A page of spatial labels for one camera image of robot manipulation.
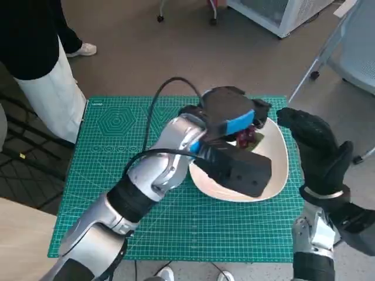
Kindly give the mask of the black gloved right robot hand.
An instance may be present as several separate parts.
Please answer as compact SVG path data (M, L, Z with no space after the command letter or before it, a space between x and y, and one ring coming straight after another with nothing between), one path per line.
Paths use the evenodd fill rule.
M296 141L304 186L322 196L343 191L343 179L352 161L353 143L347 140L338 144L329 124L305 111L280 109L277 122L288 128Z

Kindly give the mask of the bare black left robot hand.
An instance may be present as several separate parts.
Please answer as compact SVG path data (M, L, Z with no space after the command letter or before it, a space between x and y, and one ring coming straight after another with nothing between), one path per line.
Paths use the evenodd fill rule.
M261 129L272 105L246 97L234 86L216 87L206 92L198 105L187 105L179 115L187 116L205 131L207 141L235 135L251 126Z

